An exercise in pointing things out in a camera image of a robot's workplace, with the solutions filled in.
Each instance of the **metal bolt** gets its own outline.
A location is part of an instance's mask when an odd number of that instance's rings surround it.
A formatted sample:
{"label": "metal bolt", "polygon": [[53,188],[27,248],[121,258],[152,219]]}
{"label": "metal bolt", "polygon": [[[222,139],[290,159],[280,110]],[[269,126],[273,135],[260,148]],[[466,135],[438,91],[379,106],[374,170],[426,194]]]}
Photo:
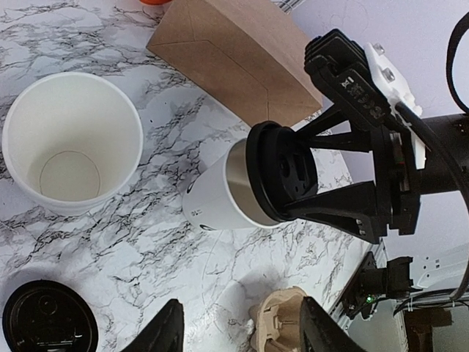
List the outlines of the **metal bolt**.
{"label": "metal bolt", "polygon": [[396,80],[396,77],[394,76],[393,71],[391,71],[389,67],[382,70],[381,73],[383,74],[384,78],[386,78],[386,81],[388,82],[392,82]]}
{"label": "metal bolt", "polygon": [[376,43],[373,45],[373,48],[374,50],[378,53],[378,55],[383,55],[385,52],[384,52],[384,48],[381,46],[381,44],[379,43]]}

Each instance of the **brown paper bag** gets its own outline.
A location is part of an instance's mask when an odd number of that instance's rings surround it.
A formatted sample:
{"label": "brown paper bag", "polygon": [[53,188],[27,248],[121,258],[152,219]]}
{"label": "brown paper bag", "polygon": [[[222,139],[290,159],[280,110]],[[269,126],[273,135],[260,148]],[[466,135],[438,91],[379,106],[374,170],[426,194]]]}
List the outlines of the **brown paper bag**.
{"label": "brown paper bag", "polygon": [[321,108],[308,42],[269,0],[174,0],[147,47],[249,125],[293,125]]}

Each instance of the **cup bottom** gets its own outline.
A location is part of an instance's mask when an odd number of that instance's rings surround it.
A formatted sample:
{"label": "cup bottom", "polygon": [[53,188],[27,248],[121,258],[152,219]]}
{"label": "cup bottom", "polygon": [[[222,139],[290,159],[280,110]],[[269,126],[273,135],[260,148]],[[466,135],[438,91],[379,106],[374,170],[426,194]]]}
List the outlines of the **cup bottom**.
{"label": "cup bottom", "polygon": [[64,151],[52,156],[41,171],[40,193],[68,202],[95,198],[100,193],[100,173],[95,163],[80,152]]}

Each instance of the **white marble surface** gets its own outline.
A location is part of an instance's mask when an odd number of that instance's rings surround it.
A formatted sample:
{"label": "white marble surface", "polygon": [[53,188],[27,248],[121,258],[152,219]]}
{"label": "white marble surface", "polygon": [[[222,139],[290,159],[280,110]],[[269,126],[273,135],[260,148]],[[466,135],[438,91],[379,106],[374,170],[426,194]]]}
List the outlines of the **white marble surface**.
{"label": "white marble surface", "polygon": [[[52,279],[92,308],[99,351],[120,351],[170,298],[185,306],[185,351],[249,351],[248,308],[300,285],[330,309],[367,245],[295,221],[279,230],[202,232],[181,193],[248,127],[144,47],[162,16],[137,0],[1,0],[0,117],[30,83],[77,70],[128,94],[146,136],[130,184],[102,209],[57,216],[18,190],[0,159],[0,307],[20,284]],[[320,189],[350,176],[315,151]],[[0,336],[0,351],[7,347]]]}

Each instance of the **white paper cup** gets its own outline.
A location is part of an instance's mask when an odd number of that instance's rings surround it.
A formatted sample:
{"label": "white paper cup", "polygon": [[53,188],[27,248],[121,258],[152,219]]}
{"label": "white paper cup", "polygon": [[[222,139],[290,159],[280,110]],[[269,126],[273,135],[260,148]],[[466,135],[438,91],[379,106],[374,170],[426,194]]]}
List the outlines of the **white paper cup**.
{"label": "white paper cup", "polygon": [[272,229],[280,224],[261,209],[248,179],[243,139],[189,186],[182,210],[195,227],[233,230]]}
{"label": "white paper cup", "polygon": [[17,97],[1,147],[8,171],[31,199],[61,215],[80,215],[129,181],[143,132],[135,106],[113,84],[59,73]]}

